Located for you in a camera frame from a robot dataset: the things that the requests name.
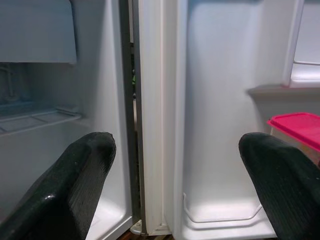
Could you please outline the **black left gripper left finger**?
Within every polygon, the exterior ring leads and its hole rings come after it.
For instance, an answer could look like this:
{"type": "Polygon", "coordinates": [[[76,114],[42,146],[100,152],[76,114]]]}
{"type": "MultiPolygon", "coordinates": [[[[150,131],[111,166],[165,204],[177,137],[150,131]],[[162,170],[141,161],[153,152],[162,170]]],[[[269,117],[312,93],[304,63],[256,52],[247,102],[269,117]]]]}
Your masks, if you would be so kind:
{"type": "Polygon", "coordinates": [[[116,156],[109,132],[71,143],[0,225],[2,240],[84,240],[116,156]]]}

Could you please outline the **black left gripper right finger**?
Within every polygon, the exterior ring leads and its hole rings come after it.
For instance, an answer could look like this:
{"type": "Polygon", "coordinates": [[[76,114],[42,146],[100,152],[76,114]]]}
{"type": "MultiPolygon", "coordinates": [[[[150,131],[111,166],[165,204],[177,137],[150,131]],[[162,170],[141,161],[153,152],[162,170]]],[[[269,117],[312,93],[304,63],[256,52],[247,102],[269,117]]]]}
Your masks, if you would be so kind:
{"type": "Polygon", "coordinates": [[[320,238],[320,170],[298,148],[266,133],[238,142],[242,162],[279,240],[320,238]]]}

